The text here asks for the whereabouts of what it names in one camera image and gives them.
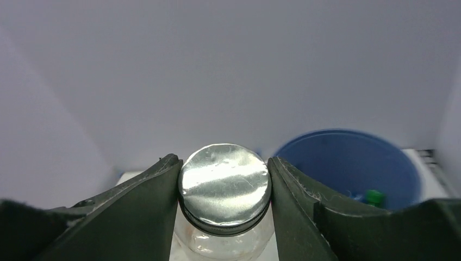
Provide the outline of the blue plastic bin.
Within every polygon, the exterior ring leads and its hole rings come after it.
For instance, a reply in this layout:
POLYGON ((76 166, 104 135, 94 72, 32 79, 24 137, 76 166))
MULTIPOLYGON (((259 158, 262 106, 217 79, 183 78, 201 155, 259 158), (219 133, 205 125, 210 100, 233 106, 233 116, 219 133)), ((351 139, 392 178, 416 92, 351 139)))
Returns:
POLYGON ((369 133, 317 130, 289 141, 274 155, 346 196, 379 191, 386 209, 409 207, 422 195, 422 182, 410 158, 394 144, 369 133))

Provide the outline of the green plastic bottle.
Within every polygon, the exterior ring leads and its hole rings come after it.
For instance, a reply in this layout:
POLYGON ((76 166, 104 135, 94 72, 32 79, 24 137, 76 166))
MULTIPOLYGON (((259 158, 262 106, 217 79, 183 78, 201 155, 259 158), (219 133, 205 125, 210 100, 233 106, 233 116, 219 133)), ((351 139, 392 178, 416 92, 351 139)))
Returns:
POLYGON ((366 194, 365 194, 365 203, 370 205, 370 206, 374 206, 374 207, 378 207, 378 208, 382 208, 383 205, 384 205, 384 201, 385 201, 385 194, 378 191, 378 190, 367 190, 366 191, 366 194))

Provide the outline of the clear bottle silver cap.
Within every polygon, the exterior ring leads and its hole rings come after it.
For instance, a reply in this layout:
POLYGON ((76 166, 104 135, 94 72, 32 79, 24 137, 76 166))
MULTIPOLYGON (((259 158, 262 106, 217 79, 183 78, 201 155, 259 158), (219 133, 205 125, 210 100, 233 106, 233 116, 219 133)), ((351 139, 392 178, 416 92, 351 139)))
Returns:
POLYGON ((188 260, 256 260, 274 234, 266 162, 236 144, 194 152, 178 177, 174 237, 188 260))

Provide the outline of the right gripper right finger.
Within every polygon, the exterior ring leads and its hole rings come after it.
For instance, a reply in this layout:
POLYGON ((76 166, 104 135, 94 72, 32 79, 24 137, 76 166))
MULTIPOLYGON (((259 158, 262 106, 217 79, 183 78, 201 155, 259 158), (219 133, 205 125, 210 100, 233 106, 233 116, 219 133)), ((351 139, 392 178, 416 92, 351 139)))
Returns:
POLYGON ((460 200, 389 211, 355 201, 286 160, 268 161, 280 260, 460 260, 460 200))

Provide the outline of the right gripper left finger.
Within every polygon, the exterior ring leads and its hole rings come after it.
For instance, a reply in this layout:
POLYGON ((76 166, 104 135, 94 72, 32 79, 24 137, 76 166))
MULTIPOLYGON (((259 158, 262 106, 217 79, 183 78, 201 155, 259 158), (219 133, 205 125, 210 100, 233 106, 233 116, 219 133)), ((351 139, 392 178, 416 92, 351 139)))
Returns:
POLYGON ((1 200, 1 260, 168 260, 183 161, 146 171, 72 207, 1 200))

